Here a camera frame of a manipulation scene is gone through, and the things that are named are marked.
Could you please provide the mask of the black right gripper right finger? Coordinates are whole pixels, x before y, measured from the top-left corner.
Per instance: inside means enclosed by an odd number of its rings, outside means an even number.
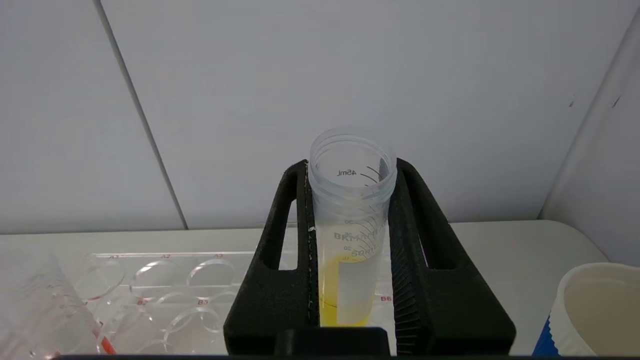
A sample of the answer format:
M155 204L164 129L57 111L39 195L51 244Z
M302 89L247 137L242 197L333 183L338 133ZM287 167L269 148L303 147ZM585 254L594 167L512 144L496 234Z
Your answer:
M388 214L399 356L507 356L517 334L425 180L404 159Z

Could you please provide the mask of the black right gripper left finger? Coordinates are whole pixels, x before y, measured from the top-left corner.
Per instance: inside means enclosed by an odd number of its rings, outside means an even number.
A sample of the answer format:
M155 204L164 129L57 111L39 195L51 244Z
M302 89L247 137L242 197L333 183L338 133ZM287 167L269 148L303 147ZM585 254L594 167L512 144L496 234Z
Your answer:
M320 325L318 247L308 161L286 169L262 235L223 326L232 356L272 355L279 333ZM297 216L297 267L280 269L291 205Z

